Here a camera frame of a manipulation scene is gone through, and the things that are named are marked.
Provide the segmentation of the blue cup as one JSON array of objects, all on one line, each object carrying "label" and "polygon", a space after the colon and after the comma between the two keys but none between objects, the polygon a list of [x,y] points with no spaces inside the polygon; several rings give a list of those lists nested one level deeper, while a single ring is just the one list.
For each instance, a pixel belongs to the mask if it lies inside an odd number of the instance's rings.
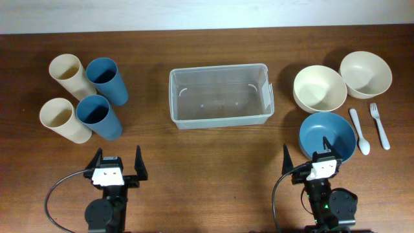
[{"label": "blue cup", "polygon": [[86,69],[88,80],[113,105],[124,105],[129,93],[117,64],[111,58],[96,58]]},{"label": "blue cup", "polygon": [[81,100],[76,116],[88,128],[106,140],[116,140],[123,133],[123,127],[109,101],[98,94]]}]

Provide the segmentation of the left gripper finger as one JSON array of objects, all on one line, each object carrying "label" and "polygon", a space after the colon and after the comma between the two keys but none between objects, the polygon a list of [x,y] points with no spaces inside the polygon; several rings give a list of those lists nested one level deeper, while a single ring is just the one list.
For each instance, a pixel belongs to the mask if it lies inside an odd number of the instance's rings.
[{"label": "left gripper finger", "polygon": [[86,166],[86,170],[93,170],[96,167],[99,167],[102,160],[102,148],[98,148],[95,156],[92,158],[92,160],[89,162],[89,164]]},{"label": "left gripper finger", "polygon": [[148,176],[146,166],[145,166],[144,161],[142,159],[142,153],[141,153],[140,146],[136,147],[136,156],[135,156],[134,169],[135,169],[136,175],[138,177],[147,177]]}]

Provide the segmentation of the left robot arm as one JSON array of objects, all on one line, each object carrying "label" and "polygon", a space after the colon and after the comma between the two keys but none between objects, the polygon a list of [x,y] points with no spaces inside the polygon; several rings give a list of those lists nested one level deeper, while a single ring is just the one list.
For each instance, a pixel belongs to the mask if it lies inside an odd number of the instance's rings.
[{"label": "left robot arm", "polygon": [[83,176],[102,191],[102,197],[92,201],[85,209],[85,221],[89,232],[124,232],[128,190],[139,188],[141,181],[148,180],[141,149],[136,148],[134,175],[124,175],[120,157],[104,157],[102,149],[86,166]]}]

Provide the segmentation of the blue bowl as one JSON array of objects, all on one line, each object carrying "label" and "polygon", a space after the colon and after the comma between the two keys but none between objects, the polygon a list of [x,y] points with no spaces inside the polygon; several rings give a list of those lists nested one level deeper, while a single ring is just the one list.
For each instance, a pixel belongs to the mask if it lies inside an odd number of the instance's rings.
[{"label": "blue bowl", "polygon": [[355,132],[343,117],[335,113],[320,112],[308,116],[302,123],[299,132],[300,149],[312,159],[315,151],[321,151],[323,137],[326,137],[333,148],[348,161],[356,151]]}]

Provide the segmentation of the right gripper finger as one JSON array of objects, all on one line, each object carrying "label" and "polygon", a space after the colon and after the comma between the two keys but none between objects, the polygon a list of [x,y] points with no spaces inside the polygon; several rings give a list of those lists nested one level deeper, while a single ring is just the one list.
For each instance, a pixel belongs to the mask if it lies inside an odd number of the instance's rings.
[{"label": "right gripper finger", "polygon": [[323,146],[330,157],[334,157],[335,159],[340,159],[340,154],[337,152],[337,150],[331,145],[331,143],[328,141],[327,137],[323,137]]},{"label": "right gripper finger", "polygon": [[283,145],[283,164],[282,164],[282,175],[288,174],[294,169],[294,165],[292,163],[292,159],[290,157],[289,149],[287,145]]}]

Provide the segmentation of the cream bowl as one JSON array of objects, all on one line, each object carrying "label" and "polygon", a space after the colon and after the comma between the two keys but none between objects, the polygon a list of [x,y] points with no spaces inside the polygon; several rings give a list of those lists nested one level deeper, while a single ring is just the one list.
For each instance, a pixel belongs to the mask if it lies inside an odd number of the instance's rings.
[{"label": "cream bowl", "polygon": [[376,54],[356,51],[348,54],[339,68],[348,95],[368,99],[386,92],[393,81],[389,65]]},{"label": "cream bowl", "polygon": [[334,111],[347,98],[343,78],[332,68],[322,65],[302,69],[294,79],[292,92],[296,104],[310,114]]}]

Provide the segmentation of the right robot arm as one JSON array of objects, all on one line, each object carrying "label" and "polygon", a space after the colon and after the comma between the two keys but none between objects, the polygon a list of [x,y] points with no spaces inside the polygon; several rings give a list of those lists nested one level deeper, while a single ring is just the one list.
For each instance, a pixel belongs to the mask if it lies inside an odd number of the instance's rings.
[{"label": "right robot arm", "polygon": [[356,224],[354,217],[358,197],[344,188],[331,188],[333,178],[342,165],[342,156],[323,137],[322,151],[315,151],[312,160],[293,166],[289,150],[283,147],[282,177],[291,176],[292,184],[303,184],[307,194],[314,224],[305,232],[349,232]]}]

